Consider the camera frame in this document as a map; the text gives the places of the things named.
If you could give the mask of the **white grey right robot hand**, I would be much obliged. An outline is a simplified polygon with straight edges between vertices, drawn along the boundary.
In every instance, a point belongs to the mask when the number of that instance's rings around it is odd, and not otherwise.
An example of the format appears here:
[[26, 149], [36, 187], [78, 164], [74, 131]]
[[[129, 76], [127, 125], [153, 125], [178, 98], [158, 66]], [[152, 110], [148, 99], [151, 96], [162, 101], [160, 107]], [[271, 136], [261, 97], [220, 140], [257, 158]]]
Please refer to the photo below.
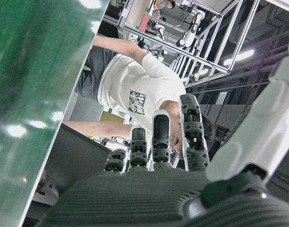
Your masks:
[[100, 176], [72, 185], [40, 227], [289, 227], [289, 204], [266, 183], [289, 149], [288, 55], [271, 73], [222, 147], [209, 159], [196, 97], [179, 100], [185, 168], [168, 161], [169, 118], [153, 116], [154, 169], [146, 167], [144, 130], [133, 134], [131, 162], [109, 155]]

